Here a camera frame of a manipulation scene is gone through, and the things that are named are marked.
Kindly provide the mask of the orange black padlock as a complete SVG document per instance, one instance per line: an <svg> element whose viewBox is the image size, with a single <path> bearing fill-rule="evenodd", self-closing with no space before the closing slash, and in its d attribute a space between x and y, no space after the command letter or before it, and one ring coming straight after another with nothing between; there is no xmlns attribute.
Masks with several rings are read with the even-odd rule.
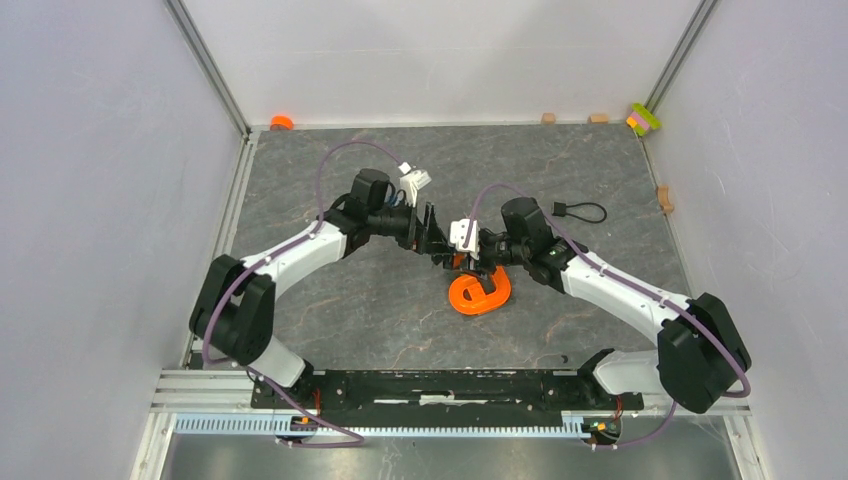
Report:
<svg viewBox="0 0 848 480"><path fill-rule="evenodd" d="M466 257L467 254L463 252L449 254L442 262L442 266L447 270L461 270Z"/></svg>

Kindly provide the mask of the black cable loop lock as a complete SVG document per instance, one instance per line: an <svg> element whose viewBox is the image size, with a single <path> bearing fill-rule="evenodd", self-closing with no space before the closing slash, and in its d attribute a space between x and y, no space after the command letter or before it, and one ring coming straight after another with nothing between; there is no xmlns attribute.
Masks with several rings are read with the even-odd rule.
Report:
<svg viewBox="0 0 848 480"><path fill-rule="evenodd" d="M589 224L600 224L607 220L607 209L597 202L554 202L552 215L560 218L573 218Z"/></svg>

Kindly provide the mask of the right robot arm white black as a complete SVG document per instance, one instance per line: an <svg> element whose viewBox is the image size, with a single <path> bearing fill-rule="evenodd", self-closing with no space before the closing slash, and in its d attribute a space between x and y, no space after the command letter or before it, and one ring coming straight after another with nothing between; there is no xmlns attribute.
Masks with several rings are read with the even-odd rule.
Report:
<svg viewBox="0 0 848 480"><path fill-rule="evenodd" d="M500 233L473 218L452 222L449 243L466 266L480 273L521 266L537 283L595 305L652 344L602 354L577 382L585 405L602 408L623 393L665 394L701 414L721 398L749 395L752 360L721 299L673 293L610 265L552 226L531 197L507 201L501 215Z"/></svg>

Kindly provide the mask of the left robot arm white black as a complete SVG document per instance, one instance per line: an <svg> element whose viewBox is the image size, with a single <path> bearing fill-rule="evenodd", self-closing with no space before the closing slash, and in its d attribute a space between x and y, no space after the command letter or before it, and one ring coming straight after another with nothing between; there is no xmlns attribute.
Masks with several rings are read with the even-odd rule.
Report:
<svg viewBox="0 0 848 480"><path fill-rule="evenodd" d="M274 337L275 303L289 288L318 269L365 245L371 237L394 239L402 249L449 266L454 253L435 219L433 205L417 215L419 191L431 181L421 169L400 179L404 200L388 205L390 181L376 169L363 169L350 191L340 196L299 234L258 254L237 259L221 255L204 279L189 329L208 348L276 383L290 407L306 405L314 394L310 364Z"/></svg>

